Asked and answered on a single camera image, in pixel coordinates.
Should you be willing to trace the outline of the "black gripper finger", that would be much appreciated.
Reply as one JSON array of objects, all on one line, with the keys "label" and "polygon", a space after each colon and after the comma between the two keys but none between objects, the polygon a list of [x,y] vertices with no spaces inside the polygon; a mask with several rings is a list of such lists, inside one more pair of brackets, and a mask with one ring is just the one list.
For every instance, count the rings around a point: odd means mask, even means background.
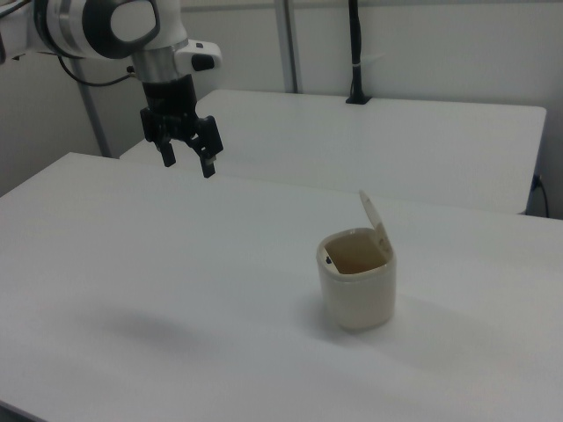
[{"label": "black gripper finger", "polygon": [[158,151],[160,152],[165,167],[171,167],[176,163],[176,157],[173,151],[173,147],[170,144],[169,140],[164,140],[161,142],[158,147]]},{"label": "black gripper finger", "polygon": [[215,160],[216,152],[213,149],[196,149],[196,154],[200,158],[201,171],[204,178],[210,178],[216,174]]}]

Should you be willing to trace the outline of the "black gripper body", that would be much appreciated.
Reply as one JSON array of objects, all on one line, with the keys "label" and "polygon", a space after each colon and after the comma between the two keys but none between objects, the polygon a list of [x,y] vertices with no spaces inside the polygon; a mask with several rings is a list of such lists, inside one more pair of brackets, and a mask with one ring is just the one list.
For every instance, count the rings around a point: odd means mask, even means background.
[{"label": "black gripper body", "polygon": [[143,83],[148,106],[141,110],[145,139],[162,155],[172,155],[171,140],[185,142],[198,155],[220,152],[220,135],[212,116],[200,118],[192,76],[166,83]]}]

